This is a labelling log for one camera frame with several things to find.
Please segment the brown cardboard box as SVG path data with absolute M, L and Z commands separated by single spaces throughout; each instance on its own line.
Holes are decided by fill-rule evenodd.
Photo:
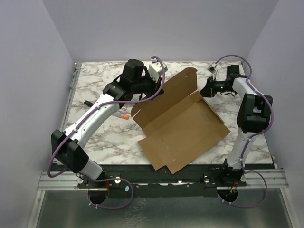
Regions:
M 187 67 L 164 83 L 162 95 L 133 106 L 146 136 L 138 144 L 155 170 L 174 174 L 230 133 L 197 89 L 197 70 Z

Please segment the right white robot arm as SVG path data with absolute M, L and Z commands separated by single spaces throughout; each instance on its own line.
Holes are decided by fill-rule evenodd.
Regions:
M 235 144 L 223 164 L 223 171 L 218 174 L 219 182 L 228 186 L 239 179 L 245 172 L 245 161 L 255 139 L 264 134 L 273 122 L 273 98 L 259 92 L 250 82 L 249 77 L 241 75 L 238 65 L 226 68 L 226 79 L 216 79 L 216 65 L 208 67 L 213 75 L 208 77 L 201 89 L 202 97 L 214 97 L 217 93 L 239 95 L 242 99 L 237 114 L 238 133 Z

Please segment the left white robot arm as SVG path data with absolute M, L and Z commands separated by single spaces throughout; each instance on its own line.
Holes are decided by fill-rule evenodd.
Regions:
M 132 104 L 133 96 L 145 95 L 143 103 L 163 94 L 167 66 L 153 56 L 148 67 L 137 59 L 129 59 L 122 73 L 108 83 L 97 101 L 73 125 L 63 131 L 55 130 L 51 135 L 52 157 L 66 169 L 88 177 L 92 186 L 104 184 L 103 168 L 91 160 L 84 151 L 88 140 L 96 130 L 125 104 Z

